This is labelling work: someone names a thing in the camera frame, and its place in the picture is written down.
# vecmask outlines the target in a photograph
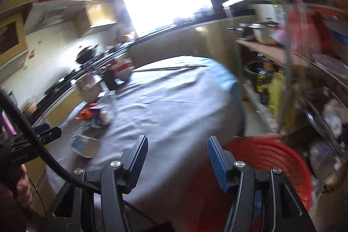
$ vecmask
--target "red basket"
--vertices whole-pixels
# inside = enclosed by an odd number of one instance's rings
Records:
[[[244,138],[225,147],[237,160],[254,169],[280,168],[295,188],[305,208],[311,207],[311,174],[305,161],[280,142],[280,136]],[[189,232],[223,231],[233,196],[219,187],[211,164],[192,178],[182,197],[181,212]]]

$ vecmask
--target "white tablecloth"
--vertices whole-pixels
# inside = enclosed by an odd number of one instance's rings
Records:
[[[118,160],[140,135],[146,135],[149,150],[144,167],[136,188],[124,199],[158,221],[168,220],[180,210],[190,178],[208,161],[208,137],[217,136],[225,145],[234,135],[243,134],[245,126],[240,83],[220,63],[183,56],[141,69],[175,65],[207,67],[133,73],[116,92],[115,118],[100,138],[93,159],[80,157],[70,147],[74,128],[80,124],[74,117],[83,103],[60,126],[61,138],[50,144],[53,157],[69,172],[75,168],[90,171]],[[57,193],[64,180],[50,168],[47,176]]]

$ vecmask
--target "blue gripper pad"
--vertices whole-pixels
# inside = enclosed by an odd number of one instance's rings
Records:
[[[233,164],[214,136],[210,137],[207,141],[207,151],[218,184],[227,193],[231,187],[228,182],[228,171],[232,170]]]

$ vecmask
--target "silver bolt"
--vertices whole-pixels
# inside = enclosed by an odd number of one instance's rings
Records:
[[[114,160],[110,163],[111,167],[119,167],[121,165],[121,162],[118,160]]]
[[[236,161],[234,163],[234,165],[239,167],[239,168],[243,168],[245,166],[245,162],[243,162],[243,161]]]
[[[75,174],[75,175],[81,175],[83,171],[84,171],[84,170],[83,170],[82,168],[76,168],[76,169],[74,170],[74,174]]]
[[[273,172],[279,175],[282,173],[282,170],[280,168],[273,168]]]

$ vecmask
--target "cabinet door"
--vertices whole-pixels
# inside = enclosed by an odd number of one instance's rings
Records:
[[[27,48],[21,14],[0,21],[0,65]]]

